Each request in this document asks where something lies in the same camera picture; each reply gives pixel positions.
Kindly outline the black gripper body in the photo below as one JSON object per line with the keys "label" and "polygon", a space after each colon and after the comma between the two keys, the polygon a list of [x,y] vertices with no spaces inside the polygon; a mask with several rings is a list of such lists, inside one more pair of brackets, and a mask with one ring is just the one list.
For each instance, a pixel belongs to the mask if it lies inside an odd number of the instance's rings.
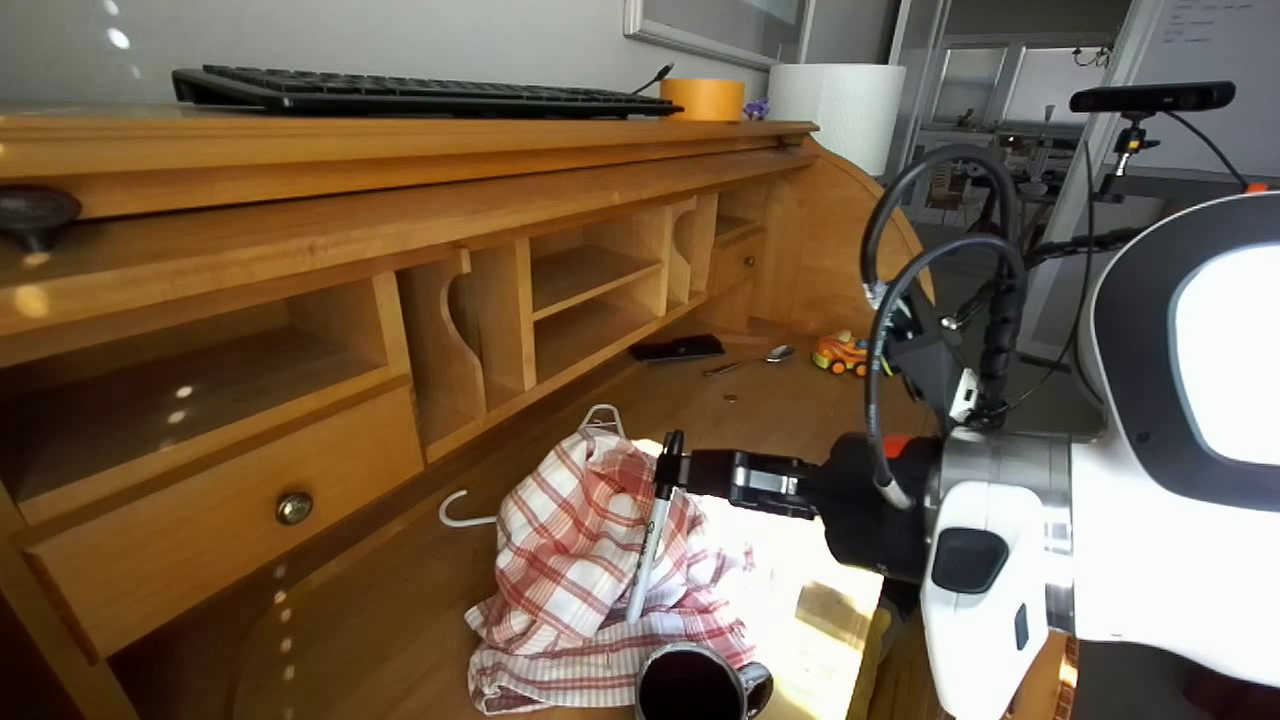
{"label": "black gripper body", "polygon": [[912,509],[892,509],[879,498],[871,486],[871,445],[854,434],[838,436],[823,463],[743,447],[690,447],[685,456],[685,487],[724,498],[747,514],[817,519],[838,565],[920,580],[926,560],[920,498],[934,460],[940,445],[933,436],[898,436],[892,445],[887,467],[912,498]]}

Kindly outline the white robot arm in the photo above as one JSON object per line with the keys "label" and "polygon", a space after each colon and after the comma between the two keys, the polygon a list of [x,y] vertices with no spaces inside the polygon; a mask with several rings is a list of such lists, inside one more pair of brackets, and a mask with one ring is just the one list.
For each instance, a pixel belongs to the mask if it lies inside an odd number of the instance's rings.
{"label": "white robot arm", "polygon": [[818,519],[845,565],[920,588],[934,702],[999,720],[1045,640],[1144,645],[1280,686],[1280,198],[1128,240],[1086,288],[1086,442],[946,412],[829,460],[668,445],[657,493]]}

